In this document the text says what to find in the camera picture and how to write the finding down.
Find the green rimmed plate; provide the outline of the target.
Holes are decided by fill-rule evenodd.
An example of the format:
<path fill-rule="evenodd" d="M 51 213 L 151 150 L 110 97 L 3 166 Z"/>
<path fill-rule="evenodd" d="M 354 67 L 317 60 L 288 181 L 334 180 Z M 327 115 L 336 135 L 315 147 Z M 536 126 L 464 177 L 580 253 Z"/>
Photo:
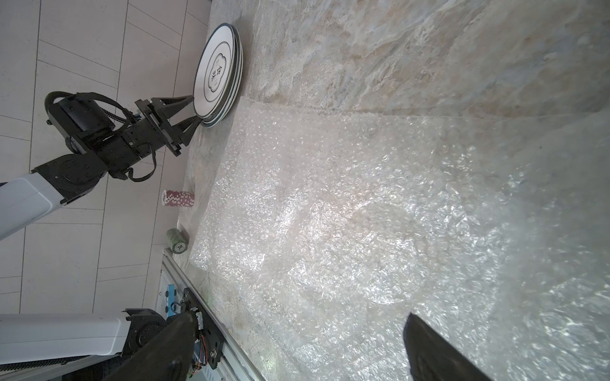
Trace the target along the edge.
<path fill-rule="evenodd" d="M 239 33 L 236 34 L 236 38 L 237 38 L 237 48 L 238 48 L 237 64 L 236 64 L 236 70 L 234 73 L 234 77 L 231 82 L 230 93 L 227 97 L 227 101 L 222 106 L 220 111 L 217 112 L 217 114 L 216 114 L 216 116 L 214 116 L 214 118 L 211 118 L 209 121 L 207 121 L 206 119 L 203 119 L 202 125 L 204 127 L 211 128 L 214 125 L 217 125 L 219 122 L 221 122 L 221 120 L 224 119 L 224 117 L 226 117 L 227 114 L 229 114 L 230 109 L 233 106 L 235 99 L 237 98 L 239 87 L 241 85 L 242 73 L 243 73 L 243 47 L 241 44 L 241 38 L 240 38 Z"/>

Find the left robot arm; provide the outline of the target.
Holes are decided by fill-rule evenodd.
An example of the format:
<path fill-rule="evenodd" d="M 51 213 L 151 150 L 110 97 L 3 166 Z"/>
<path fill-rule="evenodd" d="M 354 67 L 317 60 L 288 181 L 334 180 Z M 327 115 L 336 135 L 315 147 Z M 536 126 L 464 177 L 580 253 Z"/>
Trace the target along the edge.
<path fill-rule="evenodd" d="M 90 193 L 104 176 L 144 182 L 134 165 L 157 158 L 166 147 L 175 156 L 188 146 L 200 117 L 173 125 L 170 120 L 193 96 L 138 100 L 133 114 L 111 98 L 94 92 L 54 91 L 44 100 L 48 124 L 61 133 L 69 153 L 1 185 L 1 237 L 7 238 L 42 217 Z"/>

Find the bubble wrap sheet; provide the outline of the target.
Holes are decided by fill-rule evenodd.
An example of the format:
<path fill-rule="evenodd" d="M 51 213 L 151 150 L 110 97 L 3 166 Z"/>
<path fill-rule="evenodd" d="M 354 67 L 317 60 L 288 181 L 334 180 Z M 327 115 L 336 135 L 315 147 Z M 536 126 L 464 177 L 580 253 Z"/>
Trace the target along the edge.
<path fill-rule="evenodd" d="M 268 380 L 405 380 L 423 318 L 495 380 L 609 378 L 609 110 L 240 101 L 200 130 L 181 266 Z"/>

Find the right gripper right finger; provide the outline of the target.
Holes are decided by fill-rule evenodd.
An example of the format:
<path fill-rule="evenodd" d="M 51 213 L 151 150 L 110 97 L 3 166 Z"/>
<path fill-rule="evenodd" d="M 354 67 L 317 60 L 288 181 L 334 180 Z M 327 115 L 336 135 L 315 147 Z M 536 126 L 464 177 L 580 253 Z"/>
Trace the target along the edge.
<path fill-rule="evenodd" d="M 492 380 L 416 314 L 408 315 L 403 342 L 414 380 Z"/>

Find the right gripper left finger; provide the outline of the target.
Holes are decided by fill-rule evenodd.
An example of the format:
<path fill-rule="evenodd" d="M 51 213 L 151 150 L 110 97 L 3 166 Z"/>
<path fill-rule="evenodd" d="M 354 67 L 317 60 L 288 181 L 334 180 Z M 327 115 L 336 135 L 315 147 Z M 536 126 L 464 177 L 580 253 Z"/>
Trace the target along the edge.
<path fill-rule="evenodd" d="M 186 380 L 195 348 L 196 317 L 179 314 L 105 380 Z"/>

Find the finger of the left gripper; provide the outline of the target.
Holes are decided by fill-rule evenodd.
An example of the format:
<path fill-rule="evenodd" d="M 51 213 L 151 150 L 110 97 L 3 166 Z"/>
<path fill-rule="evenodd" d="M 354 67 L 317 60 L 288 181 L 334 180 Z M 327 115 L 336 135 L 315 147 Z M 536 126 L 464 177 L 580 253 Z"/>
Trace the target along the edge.
<path fill-rule="evenodd" d="M 170 119 L 190 105 L 193 100 L 192 95 L 176 98 L 152 98 L 151 104 L 160 116 Z"/>
<path fill-rule="evenodd" d="M 198 116 L 189 117 L 173 125 L 173 133 L 176 144 L 189 146 L 195 131 L 200 126 L 202 119 Z"/>

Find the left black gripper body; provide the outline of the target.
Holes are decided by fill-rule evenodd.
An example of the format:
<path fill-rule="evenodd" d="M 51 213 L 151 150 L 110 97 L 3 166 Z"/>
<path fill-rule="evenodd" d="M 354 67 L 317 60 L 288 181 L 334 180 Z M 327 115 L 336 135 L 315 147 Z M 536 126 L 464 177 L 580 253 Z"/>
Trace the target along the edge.
<path fill-rule="evenodd" d="M 133 179 L 133 166 L 146 157 L 156 161 L 156 153 L 167 147 L 174 156 L 181 154 L 176 144 L 170 119 L 160 116 L 151 100 L 138 100 L 136 107 L 141 118 L 120 128 L 106 146 L 108 173 L 115 179 Z"/>

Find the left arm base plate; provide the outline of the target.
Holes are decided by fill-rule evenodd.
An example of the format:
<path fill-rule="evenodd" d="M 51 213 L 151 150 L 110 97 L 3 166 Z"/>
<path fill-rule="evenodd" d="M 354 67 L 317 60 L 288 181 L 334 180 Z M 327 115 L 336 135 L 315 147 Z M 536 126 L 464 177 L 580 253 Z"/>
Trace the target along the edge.
<path fill-rule="evenodd" d="M 184 288 L 182 305 L 185 312 L 195 314 L 197 320 L 196 337 L 203 345 L 206 364 L 216 370 L 222 360 L 223 346 L 226 343 L 222 331 L 215 324 L 214 319 L 207 312 L 198 295 L 190 287 Z"/>

